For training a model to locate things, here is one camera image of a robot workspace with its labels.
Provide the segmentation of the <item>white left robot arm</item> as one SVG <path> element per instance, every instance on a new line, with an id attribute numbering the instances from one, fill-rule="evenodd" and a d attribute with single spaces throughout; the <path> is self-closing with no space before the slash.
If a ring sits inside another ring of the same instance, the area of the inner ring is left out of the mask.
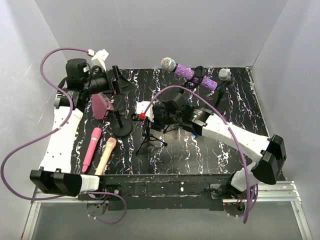
<path id="1" fill-rule="evenodd" d="M 92 58 L 89 66 L 84 58 L 67 61 L 66 77 L 60 82 L 54 102 L 54 123 L 58 131 L 50 136 L 38 170 L 30 172 L 30 180 L 45 194 L 77 196 L 89 192 L 95 200 L 106 196 L 106 187 L 97 175 L 72 174 L 71 155 L 77 129 L 85 107 L 92 100 L 96 119 L 111 111 L 105 103 L 107 95 L 126 94 L 135 89 L 117 65 L 107 70 L 102 60 Z"/>

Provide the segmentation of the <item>purple glitter microphone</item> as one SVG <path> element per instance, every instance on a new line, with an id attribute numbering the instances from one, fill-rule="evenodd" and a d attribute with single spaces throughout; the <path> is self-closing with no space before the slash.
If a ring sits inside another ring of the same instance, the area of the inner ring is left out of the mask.
<path id="1" fill-rule="evenodd" d="M 218 83 L 205 75 L 205 68 L 197 66 L 195 69 L 188 68 L 182 64 L 176 63 L 172 58 L 165 57 L 161 60 L 161 68 L 164 71 L 172 72 L 179 78 L 185 80 L 184 86 L 194 89 L 198 86 L 214 91 Z"/>

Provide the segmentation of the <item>small silver-head microphone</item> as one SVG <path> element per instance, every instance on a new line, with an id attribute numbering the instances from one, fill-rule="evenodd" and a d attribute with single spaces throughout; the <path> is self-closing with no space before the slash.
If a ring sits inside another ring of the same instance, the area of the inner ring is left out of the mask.
<path id="1" fill-rule="evenodd" d="M 234 80 L 229 68 L 221 68 L 218 72 L 218 78 L 226 83 L 232 82 Z"/>

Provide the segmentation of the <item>pink box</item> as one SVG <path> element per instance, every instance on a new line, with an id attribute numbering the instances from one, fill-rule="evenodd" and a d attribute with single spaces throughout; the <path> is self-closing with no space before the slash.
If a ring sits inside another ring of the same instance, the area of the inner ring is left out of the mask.
<path id="1" fill-rule="evenodd" d="M 114 113 L 114 107 L 109 98 L 101 93 L 96 93 L 91 96 L 92 98 L 92 113 L 96 120 L 103 120 L 108 115 Z"/>

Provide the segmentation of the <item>black round-base mic stand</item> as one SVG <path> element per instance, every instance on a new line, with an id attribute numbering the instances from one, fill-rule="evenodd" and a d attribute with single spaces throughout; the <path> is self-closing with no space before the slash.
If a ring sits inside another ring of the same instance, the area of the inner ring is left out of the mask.
<path id="1" fill-rule="evenodd" d="M 125 118 L 118 110 L 115 110 L 113 115 L 113 120 L 110 123 L 112 134 L 117 138 L 128 137 L 133 130 L 132 120 Z"/>

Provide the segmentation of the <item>pink toy microphone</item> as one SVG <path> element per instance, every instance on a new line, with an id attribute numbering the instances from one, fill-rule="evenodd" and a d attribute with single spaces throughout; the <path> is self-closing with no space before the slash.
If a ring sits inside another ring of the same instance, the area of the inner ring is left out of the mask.
<path id="1" fill-rule="evenodd" d="M 86 173 L 89 166 L 91 165 L 91 161 L 97 146 L 97 143 L 101 137 L 102 130 L 99 127 L 95 127 L 92 131 L 90 142 L 83 160 L 82 165 L 82 173 Z"/>

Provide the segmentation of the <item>aluminium rail frame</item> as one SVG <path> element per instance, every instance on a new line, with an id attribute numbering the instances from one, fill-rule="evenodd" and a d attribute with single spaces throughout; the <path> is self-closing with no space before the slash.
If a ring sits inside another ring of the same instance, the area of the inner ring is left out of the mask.
<path id="1" fill-rule="evenodd" d="M 217 140 L 171 126 L 141 146 L 142 127 L 118 139 L 103 179 L 122 199 L 88 195 L 47 200 L 34 229 L 40 240 L 308 240 L 298 192 L 281 178 L 259 185 L 243 224 L 244 203 L 214 199 L 209 189 L 242 167 L 240 154 Z"/>

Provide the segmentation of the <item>small black round-base stand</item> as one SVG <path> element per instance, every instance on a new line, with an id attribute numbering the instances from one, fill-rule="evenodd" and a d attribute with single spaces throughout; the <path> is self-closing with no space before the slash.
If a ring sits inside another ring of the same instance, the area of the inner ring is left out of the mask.
<path id="1" fill-rule="evenodd" d="M 233 84 L 233 80 L 223 80 L 215 89 L 217 91 L 217 98 L 215 101 L 214 106 L 217 108 L 221 102 L 221 99 L 223 98 L 225 91 L 227 89 L 227 86 L 232 85 Z"/>

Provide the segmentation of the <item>blue and white connector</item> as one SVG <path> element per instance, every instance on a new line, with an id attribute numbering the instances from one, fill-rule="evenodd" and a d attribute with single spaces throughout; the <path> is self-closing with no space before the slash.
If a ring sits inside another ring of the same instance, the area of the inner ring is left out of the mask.
<path id="1" fill-rule="evenodd" d="M 192 136 L 193 136 L 194 138 L 198 138 L 198 137 L 199 137 L 199 135 L 198 135 L 196 132 L 193 132 L 193 133 L 192 133 Z"/>

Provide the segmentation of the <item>peach toy microphone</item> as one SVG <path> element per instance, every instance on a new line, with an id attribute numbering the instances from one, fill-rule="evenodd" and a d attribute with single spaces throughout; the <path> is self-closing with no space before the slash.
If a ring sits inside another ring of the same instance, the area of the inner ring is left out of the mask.
<path id="1" fill-rule="evenodd" d="M 108 163 L 108 160 L 111 156 L 112 151 L 114 150 L 116 146 L 117 140 L 113 137 L 110 137 L 105 145 L 104 152 L 100 158 L 99 164 L 95 170 L 95 175 L 96 176 L 101 176 L 104 173 L 104 169 Z"/>

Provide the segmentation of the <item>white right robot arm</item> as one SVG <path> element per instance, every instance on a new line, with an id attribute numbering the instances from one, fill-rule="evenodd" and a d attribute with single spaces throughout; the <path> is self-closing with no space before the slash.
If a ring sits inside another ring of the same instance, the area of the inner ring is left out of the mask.
<path id="1" fill-rule="evenodd" d="M 223 190 L 232 199 L 237 199 L 254 185 L 275 185 L 286 161 L 284 139 L 279 135 L 271 138 L 258 135 L 226 121 L 210 106 L 192 106 L 175 90 L 162 93 L 161 104 L 150 102 L 140 115 L 146 115 L 154 129 L 179 125 L 187 132 L 217 140 L 237 149 L 241 156 L 251 159 L 242 169 L 231 174 Z"/>

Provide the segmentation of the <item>black tripod mic stand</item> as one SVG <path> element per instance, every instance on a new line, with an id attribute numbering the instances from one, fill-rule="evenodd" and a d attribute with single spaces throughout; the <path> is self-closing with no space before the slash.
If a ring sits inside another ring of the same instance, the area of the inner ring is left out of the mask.
<path id="1" fill-rule="evenodd" d="M 140 144 L 139 148 L 136 151 L 136 155 L 138 155 L 140 153 L 140 150 L 142 148 L 143 145 L 152 145 L 152 142 L 160 142 L 164 147 L 168 146 L 168 143 L 157 138 L 156 136 L 154 136 L 153 134 L 151 134 L 151 126 L 152 126 L 152 122 L 150 120 L 148 120 L 147 118 L 145 118 L 144 120 L 142 120 L 140 118 L 140 116 L 137 113 L 133 113 L 131 115 L 131 120 L 133 122 L 141 122 L 141 126 L 143 128 L 142 131 L 142 137 L 143 137 L 143 141 Z"/>

